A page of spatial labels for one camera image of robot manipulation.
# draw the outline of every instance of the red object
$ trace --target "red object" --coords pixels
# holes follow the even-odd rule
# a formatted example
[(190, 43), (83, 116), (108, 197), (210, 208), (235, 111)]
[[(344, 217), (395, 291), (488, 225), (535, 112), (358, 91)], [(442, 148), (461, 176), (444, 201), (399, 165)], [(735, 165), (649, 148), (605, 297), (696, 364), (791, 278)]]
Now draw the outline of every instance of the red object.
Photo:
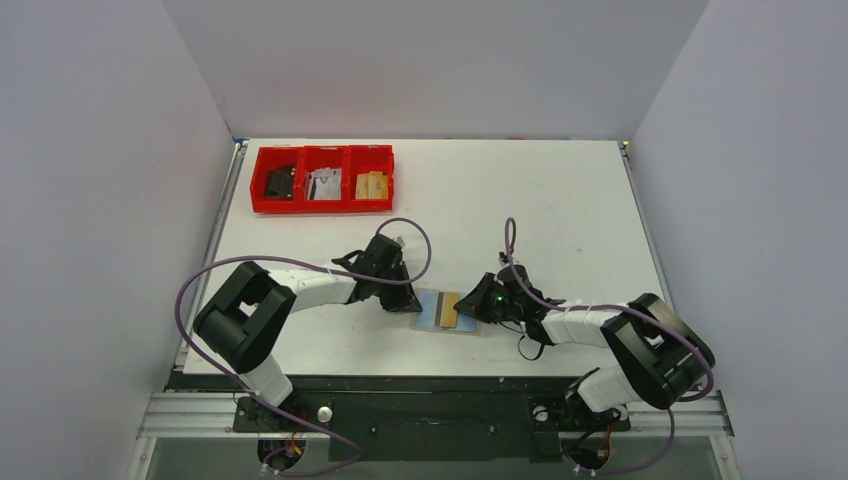
[[(280, 167), (294, 166), (292, 198), (268, 198), (268, 175)], [(308, 200), (309, 172), (341, 168), (340, 200)], [(308, 147), (261, 147), (250, 181), (250, 199), (256, 213), (354, 213), (384, 212), (393, 207), (395, 157), (391, 145), (344, 145)], [(379, 171), (386, 174), (389, 198), (356, 197), (356, 176)]]

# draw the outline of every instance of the gray wall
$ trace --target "gray wall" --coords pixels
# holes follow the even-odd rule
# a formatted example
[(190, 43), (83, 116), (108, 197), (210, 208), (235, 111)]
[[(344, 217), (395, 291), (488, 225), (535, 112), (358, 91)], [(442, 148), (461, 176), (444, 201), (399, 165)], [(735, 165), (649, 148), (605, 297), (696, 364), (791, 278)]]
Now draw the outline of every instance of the gray wall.
[(633, 139), (748, 479), (846, 478), (848, 2), (713, 0)]
[(630, 138), (707, 0), (163, 0), (237, 136)]
[(158, 0), (21, 0), (0, 145), (0, 478), (122, 478), (232, 141)]

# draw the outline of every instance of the tabletop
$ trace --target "tabletop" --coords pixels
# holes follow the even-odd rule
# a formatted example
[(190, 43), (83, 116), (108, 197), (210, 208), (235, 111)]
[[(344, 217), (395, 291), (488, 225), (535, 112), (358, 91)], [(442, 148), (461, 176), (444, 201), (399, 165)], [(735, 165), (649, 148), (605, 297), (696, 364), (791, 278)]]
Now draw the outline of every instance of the tabletop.
[[(249, 187), (260, 147), (354, 144), (392, 145), (393, 212), (253, 212)], [(504, 221), (513, 216), (518, 222), (515, 258), (546, 296), (593, 303), (629, 301), (644, 292), (662, 296), (626, 169), (616, 142), (250, 139), (215, 259), (266, 254), (323, 264), (364, 248), (380, 223), (403, 216), (421, 224), (433, 246), (430, 270), (415, 286), (467, 292), (485, 272), (500, 268)], [(403, 237), (404, 259), (410, 276), (415, 275), (426, 256), (418, 232), (396, 223), (385, 233)], [(233, 268), (209, 275), (204, 302)], [(409, 314), (385, 313), (373, 298), (313, 308), (286, 321), (273, 354), (285, 373), (301, 375), (579, 376), (614, 364), (609, 350), (581, 345), (549, 347), (538, 361), (529, 362), (516, 350), (519, 335), (497, 325), (481, 324), (477, 335), (420, 331), (411, 325)], [(536, 347), (522, 342), (527, 355)], [(219, 373), (195, 352), (183, 371)]]

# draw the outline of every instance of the yellow item in bin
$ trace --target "yellow item in bin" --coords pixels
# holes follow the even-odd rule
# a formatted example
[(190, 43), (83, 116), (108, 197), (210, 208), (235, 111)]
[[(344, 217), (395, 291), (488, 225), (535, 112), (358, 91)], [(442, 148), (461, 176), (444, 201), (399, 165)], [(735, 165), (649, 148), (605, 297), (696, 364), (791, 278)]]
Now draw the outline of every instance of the yellow item in bin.
[(357, 200), (389, 198), (389, 177), (383, 172), (360, 173), (356, 176)]

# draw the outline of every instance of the white wall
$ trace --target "white wall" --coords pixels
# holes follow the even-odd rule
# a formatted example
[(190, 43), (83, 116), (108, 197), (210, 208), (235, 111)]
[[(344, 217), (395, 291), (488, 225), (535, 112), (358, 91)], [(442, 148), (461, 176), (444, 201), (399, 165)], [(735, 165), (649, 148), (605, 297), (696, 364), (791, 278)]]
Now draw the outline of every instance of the white wall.
[(630, 138), (707, 0), (163, 0), (237, 136)]
[(232, 141), (158, 1), (0, 7), (0, 478), (123, 477)]
[(633, 139), (747, 479), (848, 477), (848, 2), (712, 0)]

